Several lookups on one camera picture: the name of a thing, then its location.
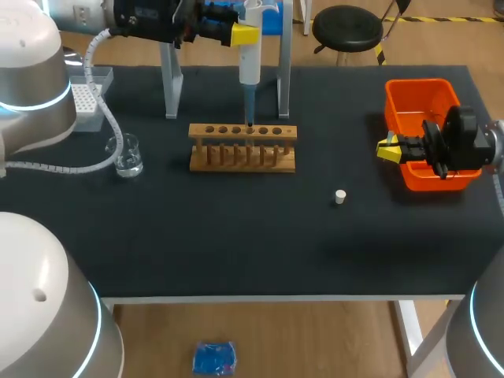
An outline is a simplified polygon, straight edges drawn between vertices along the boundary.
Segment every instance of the white spiral cable wrap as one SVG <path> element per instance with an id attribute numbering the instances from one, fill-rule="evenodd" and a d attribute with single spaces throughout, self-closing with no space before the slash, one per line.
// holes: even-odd
<path id="1" fill-rule="evenodd" d="M 93 72 L 92 72 L 92 61 L 93 61 L 93 56 L 95 55 L 95 51 L 102 43 L 103 41 L 107 40 L 108 38 L 111 37 L 111 34 L 109 32 L 109 29 L 106 29 L 102 31 L 100 34 L 95 36 L 91 43 L 89 44 L 89 47 L 87 48 L 86 51 L 86 56 L 84 58 L 84 75 L 86 77 L 86 83 L 87 86 L 89 87 L 89 90 L 93 94 L 94 99 L 98 103 L 98 106 L 102 110 L 102 112 L 105 114 L 106 119 L 109 121 L 110 126 L 112 126 L 113 129 L 113 134 L 116 137 L 117 141 L 117 147 L 113 154 L 106 160 L 102 161 L 101 163 L 95 164 L 95 165 L 90 165 L 87 167 L 80 167 L 80 168 L 70 168 L 70 167 L 61 167 L 57 165 L 46 165 L 46 164 L 40 164 L 40 163 L 31 163 L 28 161 L 7 161 L 6 162 L 6 168 L 19 168 L 19 169 L 35 169 L 38 171 L 44 171 L 44 172 L 52 172 L 52 173 L 68 173 L 68 174 L 74 174 L 74 175 L 79 175 L 83 173 L 90 173 L 90 172 L 96 172 L 100 169 L 103 169 L 105 167 L 108 167 L 109 165 L 113 164 L 115 160 L 119 157 L 120 154 L 122 154 L 123 147 L 124 147 L 124 140 L 123 140 L 123 134 L 120 131 L 119 124 L 117 123 L 115 117 L 113 116 L 112 112 L 110 112 L 109 107 L 105 104 L 105 101 L 103 101 L 102 96 L 98 92 L 98 88 L 96 87 L 94 78 L 93 78 Z"/>

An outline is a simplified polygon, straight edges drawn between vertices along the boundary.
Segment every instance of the yellow clamp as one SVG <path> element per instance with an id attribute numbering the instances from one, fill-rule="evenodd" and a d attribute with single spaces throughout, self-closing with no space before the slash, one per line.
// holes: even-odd
<path id="1" fill-rule="evenodd" d="M 234 23 L 231 30 L 231 46 L 254 45 L 259 42 L 259 37 L 259 28 Z"/>
<path id="2" fill-rule="evenodd" d="M 400 146 L 390 146 L 390 147 L 380 146 L 380 144 L 386 144 L 387 142 L 397 143 L 398 142 L 397 136 L 394 135 L 392 137 L 391 141 L 389 141 L 387 139 L 380 140 L 378 142 L 378 144 L 376 145 L 376 156 L 378 158 L 390 160 L 390 161 L 393 161 L 394 163 L 399 164 L 399 162 L 401 161 L 401 155 L 402 155 L 401 147 Z"/>

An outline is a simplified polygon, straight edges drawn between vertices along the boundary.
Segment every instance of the black tabletop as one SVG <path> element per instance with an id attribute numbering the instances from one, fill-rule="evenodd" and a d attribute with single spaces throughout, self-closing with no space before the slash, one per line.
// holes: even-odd
<path id="1" fill-rule="evenodd" d="M 487 122 L 465 67 L 294 68 L 285 122 L 263 69 L 257 123 L 298 126 L 294 175 L 189 172 L 190 123 L 243 121 L 236 68 L 185 69 L 178 120 L 165 119 L 160 69 L 114 74 L 108 103 L 139 137 L 140 177 L 11 170 L 0 182 L 0 210 L 46 225 L 102 296 L 464 294 L 502 245 L 490 176 L 419 194 L 375 157 L 390 79 L 446 78 Z M 106 124 L 17 158 L 95 163 L 110 136 Z"/>

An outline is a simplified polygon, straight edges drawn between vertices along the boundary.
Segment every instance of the orange plastic basket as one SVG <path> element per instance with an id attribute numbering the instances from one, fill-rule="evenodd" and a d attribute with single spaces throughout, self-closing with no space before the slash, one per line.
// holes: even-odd
<path id="1" fill-rule="evenodd" d="M 423 136 L 424 120 L 436 122 L 442 128 L 450 107 L 460 105 L 445 79 L 390 80 L 385 91 L 388 129 L 404 136 Z M 400 166 L 411 191 L 461 191 L 481 174 L 481 169 L 448 172 L 448 177 L 441 180 L 426 161 L 411 161 Z"/>

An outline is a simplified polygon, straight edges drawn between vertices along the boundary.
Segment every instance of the blue plastic bag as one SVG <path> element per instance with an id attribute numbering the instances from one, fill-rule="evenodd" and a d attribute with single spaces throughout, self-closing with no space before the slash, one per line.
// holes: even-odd
<path id="1" fill-rule="evenodd" d="M 235 372 L 234 343 L 198 343 L 192 362 L 195 374 L 230 376 Z"/>

